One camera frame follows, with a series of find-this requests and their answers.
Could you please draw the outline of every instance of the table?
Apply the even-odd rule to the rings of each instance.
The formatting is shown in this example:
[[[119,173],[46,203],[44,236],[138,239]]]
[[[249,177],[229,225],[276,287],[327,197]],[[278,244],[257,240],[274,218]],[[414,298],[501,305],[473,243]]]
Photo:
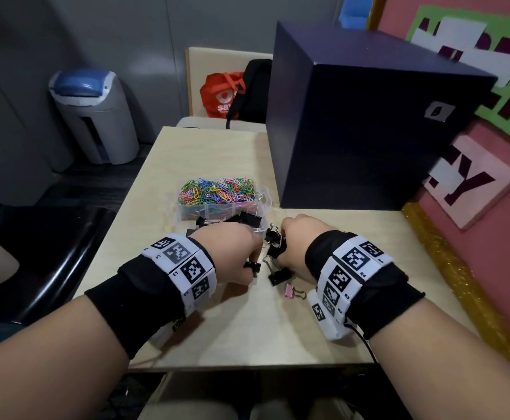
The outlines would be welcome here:
[[[250,177],[269,187],[274,205],[267,218],[306,213],[341,230],[366,236],[390,254],[410,283],[470,330],[474,325],[399,211],[280,209],[266,133],[164,127],[92,261],[76,296],[114,275],[125,261],[174,231],[171,202],[192,178]],[[354,336],[343,345],[321,333],[307,301],[286,299],[272,287],[263,264],[248,292],[219,286],[203,308],[188,318],[163,351],[146,343],[130,363],[146,371],[335,366],[370,362]],[[315,283],[293,280],[309,291]]]

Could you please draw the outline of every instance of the trash bin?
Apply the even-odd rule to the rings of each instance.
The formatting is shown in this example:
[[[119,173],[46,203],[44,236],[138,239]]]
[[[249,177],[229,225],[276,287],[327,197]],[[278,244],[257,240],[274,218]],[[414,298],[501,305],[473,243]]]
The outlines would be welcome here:
[[[91,163],[120,164],[138,154],[130,110],[114,72],[82,68],[59,71],[48,89]]]

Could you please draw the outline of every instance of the dark purple box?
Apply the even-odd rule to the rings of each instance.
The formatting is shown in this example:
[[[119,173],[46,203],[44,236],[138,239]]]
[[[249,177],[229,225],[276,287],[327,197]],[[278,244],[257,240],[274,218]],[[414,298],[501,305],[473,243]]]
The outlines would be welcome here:
[[[278,23],[267,132],[280,206],[401,209],[495,82],[379,31]]]

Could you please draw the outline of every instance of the red tote bag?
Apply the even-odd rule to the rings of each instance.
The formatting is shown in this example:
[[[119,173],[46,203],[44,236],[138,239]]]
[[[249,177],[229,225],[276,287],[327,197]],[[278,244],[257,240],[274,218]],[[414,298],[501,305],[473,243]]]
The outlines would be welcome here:
[[[201,87],[202,105],[210,118],[225,118],[236,93],[245,94],[243,72],[214,73]]]

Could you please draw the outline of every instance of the hand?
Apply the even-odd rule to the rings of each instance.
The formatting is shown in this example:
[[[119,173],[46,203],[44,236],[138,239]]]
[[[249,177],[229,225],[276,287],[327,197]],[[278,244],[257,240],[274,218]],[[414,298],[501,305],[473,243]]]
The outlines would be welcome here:
[[[257,262],[263,238],[256,236],[250,226],[238,222],[222,222],[199,228],[190,235],[210,254],[216,267],[219,283],[234,282],[249,285],[253,270],[243,268],[247,259]]]
[[[302,277],[311,277],[311,273],[305,265],[307,248],[317,236],[326,231],[335,230],[335,227],[331,227],[320,219],[299,214],[296,218],[284,218],[280,228],[288,243],[286,251],[279,255],[280,265],[290,268]]]

